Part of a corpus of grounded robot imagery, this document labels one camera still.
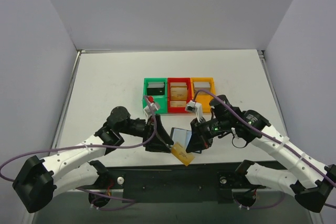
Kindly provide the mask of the black leather card holder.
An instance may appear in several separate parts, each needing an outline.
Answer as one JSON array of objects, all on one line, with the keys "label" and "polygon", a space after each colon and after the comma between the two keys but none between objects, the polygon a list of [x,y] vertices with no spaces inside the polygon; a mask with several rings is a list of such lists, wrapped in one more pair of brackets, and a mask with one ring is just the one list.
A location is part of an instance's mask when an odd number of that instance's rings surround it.
[{"label": "black leather card holder", "polygon": [[191,130],[186,130],[186,129],[181,129],[181,128],[177,128],[177,127],[173,127],[171,128],[171,132],[170,132],[170,137],[173,140],[174,143],[180,143],[184,149],[186,150],[186,147],[190,141],[191,138]]}]

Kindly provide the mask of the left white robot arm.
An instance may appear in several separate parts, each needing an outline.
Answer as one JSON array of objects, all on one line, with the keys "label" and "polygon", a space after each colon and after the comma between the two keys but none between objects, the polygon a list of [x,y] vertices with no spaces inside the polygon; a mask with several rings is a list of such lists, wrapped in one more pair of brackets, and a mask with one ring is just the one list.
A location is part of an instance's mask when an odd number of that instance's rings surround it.
[{"label": "left white robot arm", "polygon": [[148,152],[170,153],[174,144],[164,129],[161,116],[146,111],[146,119],[132,119],[123,106],[112,109],[94,135],[52,156],[26,160],[13,182],[13,189],[29,213],[35,213],[68,190],[93,185],[107,178],[108,170],[97,160],[121,147],[123,134],[140,137]]}]

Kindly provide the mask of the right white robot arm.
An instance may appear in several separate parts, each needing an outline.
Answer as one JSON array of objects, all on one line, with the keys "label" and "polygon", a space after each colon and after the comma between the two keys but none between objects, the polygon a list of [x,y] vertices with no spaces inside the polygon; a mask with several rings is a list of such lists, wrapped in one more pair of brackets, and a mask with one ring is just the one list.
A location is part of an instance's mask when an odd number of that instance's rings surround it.
[{"label": "right white robot arm", "polygon": [[187,112],[195,113],[191,122],[191,139],[186,152],[198,152],[212,146],[214,138],[231,134],[274,158],[285,169],[264,167],[244,160],[235,171],[235,178],[251,185],[264,186],[292,196],[303,208],[320,213],[335,188],[335,165],[326,165],[295,146],[260,113],[242,111],[232,106],[225,95],[209,102],[212,118],[205,120],[202,105],[194,100],[186,104]]}]

